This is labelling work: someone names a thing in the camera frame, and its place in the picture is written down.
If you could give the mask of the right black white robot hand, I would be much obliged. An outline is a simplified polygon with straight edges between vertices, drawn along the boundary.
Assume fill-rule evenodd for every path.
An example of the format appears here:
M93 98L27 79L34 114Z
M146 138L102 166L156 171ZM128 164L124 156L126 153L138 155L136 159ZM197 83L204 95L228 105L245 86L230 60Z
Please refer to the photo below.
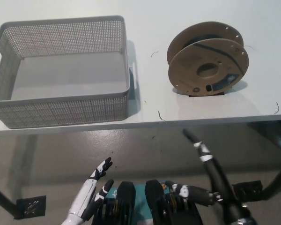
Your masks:
M225 210L232 207L241 208L241 203L236 199L222 167L211 151L198 137L187 129L184 128L182 133L197 150L210 179L212 191L167 180L165 183L169 189L180 197L203 206L212 206L215 203L220 203Z

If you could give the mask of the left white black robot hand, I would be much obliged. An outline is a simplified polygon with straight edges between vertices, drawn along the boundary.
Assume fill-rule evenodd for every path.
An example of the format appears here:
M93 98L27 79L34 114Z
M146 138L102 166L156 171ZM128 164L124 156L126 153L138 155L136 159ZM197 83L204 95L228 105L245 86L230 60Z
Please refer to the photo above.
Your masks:
M99 206L104 202L114 180L108 180L98 193L95 192L96 184L100 178L106 175L106 171L111 166L112 161L111 157L109 157L93 171L87 180L85 180L62 224L81 225L94 216Z

